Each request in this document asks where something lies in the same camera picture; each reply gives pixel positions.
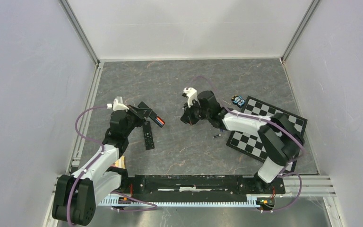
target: black remote control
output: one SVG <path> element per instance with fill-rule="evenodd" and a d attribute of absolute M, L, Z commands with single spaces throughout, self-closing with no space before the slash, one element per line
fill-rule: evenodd
<path fill-rule="evenodd" d="M 154 149 L 154 138 L 152 137 L 151 131 L 151 123 L 149 121 L 145 121 L 143 124 L 143 133 L 144 133 L 144 141 L 145 141 L 145 150 Z"/>

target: white wall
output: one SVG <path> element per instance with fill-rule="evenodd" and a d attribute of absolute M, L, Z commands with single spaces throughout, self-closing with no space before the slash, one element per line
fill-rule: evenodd
<path fill-rule="evenodd" d="M 280 57 L 311 0 L 69 0 L 100 59 Z"/>
<path fill-rule="evenodd" d="M 0 0 L 0 227 L 41 226 L 93 74 L 58 1 Z"/>
<path fill-rule="evenodd" d="M 347 226 L 363 226 L 363 1 L 321 1 L 287 72 Z"/>

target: chessboard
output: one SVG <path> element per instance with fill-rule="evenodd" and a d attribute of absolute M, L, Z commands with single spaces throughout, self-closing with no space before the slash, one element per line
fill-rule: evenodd
<path fill-rule="evenodd" d="M 294 124 L 294 127 L 301 133 L 301 135 L 304 135 L 305 126 L 307 125 L 307 119 L 250 96 L 248 96 L 245 100 L 245 104 L 242 107 L 241 112 L 259 116 L 273 116 L 276 113 L 283 113 L 287 116 L 289 121 Z M 265 162 L 265 159 L 268 157 L 267 151 L 262 145 L 261 139 L 248 133 L 233 131 L 230 134 L 226 145 L 261 162 Z M 296 164 L 297 161 L 294 161 L 286 168 L 285 172 L 293 172 Z"/>

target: black and white checkerboard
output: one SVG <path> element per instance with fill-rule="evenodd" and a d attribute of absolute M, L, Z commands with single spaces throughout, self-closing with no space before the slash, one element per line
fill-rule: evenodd
<path fill-rule="evenodd" d="M 247 97 L 246 102 L 242 107 L 242 112 L 245 114 L 259 116 L 273 116 L 276 113 L 284 113 L 288 117 L 289 121 L 294 123 L 294 127 L 301 132 L 301 135 L 304 135 L 305 126 L 307 125 L 307 119 L 250 96 Z M 226 145 L 261 162 L 265 162 L 265 159 L 268 157 L 267 152 L 262 145 L 261 139 L 248 133 L 233 131 L 230 134 Z M 286 168 L 286 172 L 294 171 L 296 163 L 297 161 L 289 165 Z"/>

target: small blue object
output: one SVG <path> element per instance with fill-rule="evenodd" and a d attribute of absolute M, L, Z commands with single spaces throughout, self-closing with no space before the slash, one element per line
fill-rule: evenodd
<path fill-rule="evenodd" d="M 245 103 L 245 100 L 243 99 L 243 97 L 241 96 L 233 96 L 232 98 L 232 101 L 233 101 L 233 104 L 235 104 L 236 106 L 242 108 L 244 103 Z"/>

